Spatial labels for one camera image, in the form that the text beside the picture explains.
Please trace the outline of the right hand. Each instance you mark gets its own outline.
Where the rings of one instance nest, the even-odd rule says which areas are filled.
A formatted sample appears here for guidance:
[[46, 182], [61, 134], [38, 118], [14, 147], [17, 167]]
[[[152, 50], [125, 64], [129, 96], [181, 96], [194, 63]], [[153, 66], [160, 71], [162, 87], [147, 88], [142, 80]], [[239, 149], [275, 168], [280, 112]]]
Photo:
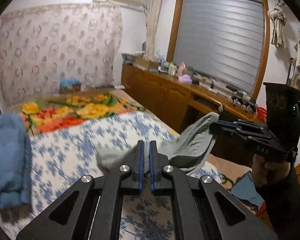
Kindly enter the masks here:
[[255, 154], [251, 178], [256, 187], [262, 187], [286, 178], [290, 172], [290, 167], [291, 164], [286, 161], [282, 163], [268, 162], [264, 157]]

